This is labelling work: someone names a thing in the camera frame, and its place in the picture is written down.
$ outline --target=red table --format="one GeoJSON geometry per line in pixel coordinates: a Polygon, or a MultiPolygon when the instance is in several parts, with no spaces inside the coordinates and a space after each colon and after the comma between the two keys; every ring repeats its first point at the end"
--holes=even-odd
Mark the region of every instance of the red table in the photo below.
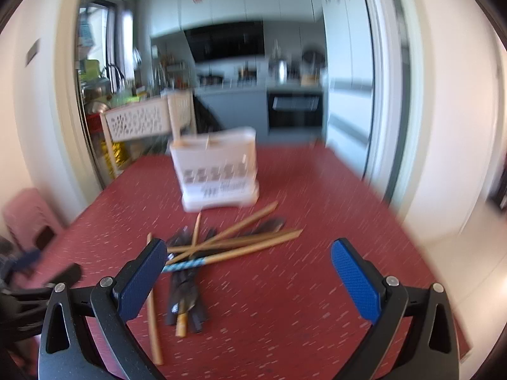
{"type": "MultiPolygon", "coordinates": [[[[321,146],[258,149],[260,198],[255,207],[203,212],[207,228],[225,229],[278,200],[286,227],[304,228],[290,243],[202,268],[198,278],[210,320],[185,339],[164,325],[169,274],[155,285],[158,328],[167,378],[331,379],[368,330],[330,261],[330,245],[347,237],[384,275],[428,287],[428,266],[387,206],[321,146]]],[[[47,248],[33,285],[70,262],[83,268],[80,286],[114,276],[146,244],[167,239],[196,215],[184,213],[181,192],[166,156],[141,158],[47,248]]],[[[128,323],[151,355],[145,308],[128,323]]],[[[378,374],[389,371],[408,325],[402,324],[378,374]]],[[[108,367],[118,368],[92,325],[108,367]]],[[[460,353],[469,347],[458,329],[460,353]]]]}

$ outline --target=oven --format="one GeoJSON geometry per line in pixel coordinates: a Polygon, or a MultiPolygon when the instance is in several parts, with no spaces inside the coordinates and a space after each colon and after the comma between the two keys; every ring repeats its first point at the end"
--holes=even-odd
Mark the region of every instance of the oven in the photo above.
{"type": "Polygon", "coordinates": [[[323,121],[321,92],[268,91],[269,130],[320,129],[323,121]]]}

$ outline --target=white plastic container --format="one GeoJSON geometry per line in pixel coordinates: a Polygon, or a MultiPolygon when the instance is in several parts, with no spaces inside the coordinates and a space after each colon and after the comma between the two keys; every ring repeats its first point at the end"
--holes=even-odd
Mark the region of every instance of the white plastic container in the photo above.
{"type": "Polygon", "coordinates": [[[185,211],[257,202],[254,129],[182,136],[171,143],[170,150],[185,211]]]}

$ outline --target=pink stool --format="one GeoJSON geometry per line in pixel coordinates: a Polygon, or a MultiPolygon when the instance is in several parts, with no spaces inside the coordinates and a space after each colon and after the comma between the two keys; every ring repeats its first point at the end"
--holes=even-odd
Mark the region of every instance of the pink stool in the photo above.
{"type": "Polygon", "coordinates": [[[14,241],[24,250],[42,250],[63,231],[62,224],[36,188],[21,190],[3,208],[3,220],[14,241]]]}

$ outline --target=kitchen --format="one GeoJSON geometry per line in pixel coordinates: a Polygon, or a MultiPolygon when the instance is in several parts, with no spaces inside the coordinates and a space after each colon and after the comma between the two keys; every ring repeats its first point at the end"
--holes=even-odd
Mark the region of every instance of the kitchen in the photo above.
{"type": "MultiPolygon", "coordinates": [[[[87,59],[112,82],[110,106],[136,101],[132,89],[192,90],[196,110],[212,116],[208,130],[250,126],[258,144],[321,140],[364,175],[374,88],[365,0],[92,0],[81,10],[93,4],[102,20],[87,23],[103,48],[87,59]]],[[[90,148],[101,160],[100,143],[90,148]]]]}

